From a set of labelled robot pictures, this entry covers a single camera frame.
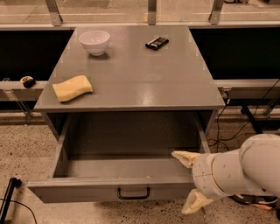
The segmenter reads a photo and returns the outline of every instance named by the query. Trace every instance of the terrazzo floor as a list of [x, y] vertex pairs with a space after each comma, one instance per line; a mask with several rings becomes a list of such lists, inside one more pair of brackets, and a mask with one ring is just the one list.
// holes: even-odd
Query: terrazzo floor
[[[238, 109], [230, 113], [225, 111], [219, 121], [220, 137], [231, 137], [246, 122], [246, 116]], [[23, 184], [15, 189], [12, 199], [26, 204], [34, 212], [38, 224], [279, 223], [275, 211], [243, 206], [229, 198], [217, 200], [188, 216], [181, 213], [184, 199], [44, 204], [26, 184], [47, 178], [57, 142], [40, 114], [29, 126], [24, 124], [25, 118], [21, 113], [0, 114], [0, 198], [4, 196], [11, 177], [21, 179]], [[216, 138], [216, 130], [217, 123], [213, 125], [209, 138]], [[248, 124], [234, 140], [227, 142], [227, 146], [230, 150], [236, 149], [254, 134]], [[212, 147], [213, 151], [225, 149], [224, 145], [218, 149]], [[26, 207], [11, 203], [5, 224], [14, 223], [32, 224], [35, 220]]]

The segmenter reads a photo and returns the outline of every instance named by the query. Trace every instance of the table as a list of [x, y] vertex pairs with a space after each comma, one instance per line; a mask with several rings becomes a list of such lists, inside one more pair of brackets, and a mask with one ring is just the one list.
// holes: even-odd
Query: table
[[[111, 35], [99, 57], [78, 37]], [[145, 47], [157, 36], [170, 42]], [[78, 74], [92, 94], [60, 103], [53, 92]], [[35, 106], [57, 137], [47, 181], [28, 187], [44, 202], [182, 199], [194, 188], [174, 150], [209, 152], [205, 133], [224, 101], [185, 25], [76, 28]]]

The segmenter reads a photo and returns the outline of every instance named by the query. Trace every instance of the white bowl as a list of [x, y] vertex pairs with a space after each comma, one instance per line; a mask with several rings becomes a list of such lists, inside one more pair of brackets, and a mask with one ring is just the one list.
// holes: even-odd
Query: white bowl
[[106, 31], [87, 31], [79, 36], [83, 48], [94, 56], [105, 53], [108, 48], [110, 35]]

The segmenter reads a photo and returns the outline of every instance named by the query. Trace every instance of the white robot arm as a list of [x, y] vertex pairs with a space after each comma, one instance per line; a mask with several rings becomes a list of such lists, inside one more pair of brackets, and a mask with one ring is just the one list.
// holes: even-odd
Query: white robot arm
[[184, 214], [235, 194], [280, 197], [280, 136], [252, 136], [239, 150], [225, 153], [174, 151], [172, 155], [192, 168], [197, 187], [187, 198]]

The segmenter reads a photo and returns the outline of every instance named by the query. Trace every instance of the yellow sponge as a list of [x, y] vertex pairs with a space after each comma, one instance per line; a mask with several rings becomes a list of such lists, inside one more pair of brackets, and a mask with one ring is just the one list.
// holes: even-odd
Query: yellow sponge
[[58, 84], [52, 84], [60, 102], [68, 102], [85, 93], [92, 93], [93, 88], [85, 75], [78, 75]]

